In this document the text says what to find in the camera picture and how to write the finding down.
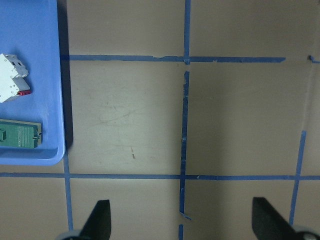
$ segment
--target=scuff mark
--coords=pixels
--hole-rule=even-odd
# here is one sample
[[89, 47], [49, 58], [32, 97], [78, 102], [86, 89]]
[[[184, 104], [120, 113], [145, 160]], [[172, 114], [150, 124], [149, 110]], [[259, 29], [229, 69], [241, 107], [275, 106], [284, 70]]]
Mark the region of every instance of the scuff mark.
[[131, 152], [132, 152], [133, 159], [136, 159], [135, 154], [134, 154], [134, 149], [132, 147], [131, 147]]
[[96, 124], [94, 124], [94, 125], [92, 125], [92, 126], [97, 126], [97, 125], [100, 125], [100, 124], [109, 124], [109, 123], [111, 123], [111, 122], [113, 122], [113, 121], [117, 121], [117, 120], [120, 120], [120, 119], [122, 119], [122, 118], [125, 118], [125, 117], [128, 117], [130, 114], [132, 114], [133, 112], [128, 112], [128, 113], [126, 113], [126, 114], [123, 114], [123, 115], [121, 115], [121, 116], [119, 116], [119, 117], [115, 117], [115, 118], [113, 118], [113, 119], [110, 119], [110, 120], [100, 120], [100, 122], [99, 123], [96, 123]]

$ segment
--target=floor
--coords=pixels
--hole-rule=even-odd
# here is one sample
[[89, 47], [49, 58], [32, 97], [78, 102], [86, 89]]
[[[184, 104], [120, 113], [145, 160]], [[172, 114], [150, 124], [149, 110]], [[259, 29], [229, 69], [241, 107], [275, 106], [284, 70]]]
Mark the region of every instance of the floor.
[[318, 2], [67, 0], [73, 145], [0, 165], [0, 239], [101, 199], [112, 240], [254, 240], [254, 196], [319, 231]]

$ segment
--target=blue painter's tape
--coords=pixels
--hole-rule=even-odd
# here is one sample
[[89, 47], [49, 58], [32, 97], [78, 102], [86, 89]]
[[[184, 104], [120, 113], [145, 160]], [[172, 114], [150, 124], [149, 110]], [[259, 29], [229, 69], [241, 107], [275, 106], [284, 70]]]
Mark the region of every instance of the blue painter's tape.
[[281, 63], [285, 57], [192, 56], [192, 63]]
[[190, 73], [186, 71], [184, 73], [184, 85], [183, 85], [179, 211], [185, 218], [191, 220], [190, 217], [185, 215], [189, 78], [190, 78]]
[[169, 174], [79, 174], [71, 173], [72, 179], [180, 179], [180, 175]]
[[70, 61], [130, 61], [130, 62], [185, 62], [190, 63], [281, 63], [285, 57], [240, 57], [240, 56], [146, 56], [146, 55], [61, 55], [61, 60]]
[[291, 224], [291, 225], [293, 225], [294, 221], [295, 221], [296, 203], [297, 203], [297, 197], [298, 197], [300, 175], [301, 175], [301, 170], [302, 170], [302, 162], [303, 162], [303, 158], [304, 158], [306, 137], [307, 137], [307, 132], [302, 131], [301, 137], [300, 137], [298, 161], [297, 161], [296, 170], [295, 170], [296, 178], [294, 181], [294, 187], [293, 187], [293, 191], [292, 191], [291, 208], [290, 208], [290, 216], [289, 216], [289, 224]]
[[63, 173], [30, 173], [30, 172], [1, 172], [0, 178], [57, 178], [63, 179]]
[[68, 150], [65, 150], [63, 158], [64, 167], [64, 184], [65, 184], [65, 199], [66, 199], [66, 213], [68, 218], [68, 229], [72, 231], [74, 229], [74, 221], [72, 216], [72, 202], [71, 202], [71, 186], [70, 186], [70, 170], [69, 170], [69, 156]]
[[300, 181], [320, 180], [320, 176], [300, 176]]
[[187, 180], [208, 181], [251, 181], [251, 180], [295, 180], [291, 175], [243, 175], [243, 176], [216, 176], [216, 175], [186, 175]]
[[190, 15], [191, 15], [191, 0], [184, 2], [184, 62], [190, 64]]
[[311, 60], [313, 64], [320, 64], [320, 61], [316, 61], [315, 58], [311, 55], [309, 56], [309, 60]]
[[179, 194], [179, 212], [185, 214], [185, 186], [186, 180], [180, 180], [180, 194]]
[[62, 60], [70, 61], [131, 61], [131, 62], [183, 62], [182, 56], [144, 56], [144, 55], [62, 55]]
[[184, 225], [179, 225], [179, 234], [178, 234], [179, 240], [184, 240]]

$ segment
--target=white circuit breaker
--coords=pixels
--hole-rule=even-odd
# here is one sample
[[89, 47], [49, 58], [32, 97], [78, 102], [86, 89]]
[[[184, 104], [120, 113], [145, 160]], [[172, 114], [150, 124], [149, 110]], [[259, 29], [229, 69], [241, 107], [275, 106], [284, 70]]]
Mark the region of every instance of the white circuit breaker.
[[24, 80], [28, 74], [25, 65], [16, 55], [0, 54], [0, 103], [31, 93]]

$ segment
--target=torn tape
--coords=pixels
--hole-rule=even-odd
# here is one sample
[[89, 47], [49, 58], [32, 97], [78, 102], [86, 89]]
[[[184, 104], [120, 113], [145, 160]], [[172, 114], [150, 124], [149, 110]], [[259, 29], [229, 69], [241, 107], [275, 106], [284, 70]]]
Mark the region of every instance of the torn tape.
[[70, 61], [138, 61], [138, 62], [184, 62], [182, 56], [145, 56], [145, 55], [62, 55], [61, 60]]
[[185, 63], [186, 65], [190, 65], [191, 59], [190, 59], [190, 57], [184, 57], [184, 58], [183, 58], [183, 61], [184, 61], [184, 63]]
[[185, 215], [189, 77], [190, 77], [190, 72], [186, 71], [184, 73], [184, 85], [183, 85], [179, 211], [183, 217], [191, 220], [189, 216]]
[[320, 61], [316, 61], [315, 58], [313, 56], [309, 56], [309, 60], [313, 63], [313, 64], [320, 64]]
[[188, 215], [184, 214], [183, 212], [180, 212], [180, 214], [181, 214], [185, 219], [192, 220], [191, 217], [189, 217]]

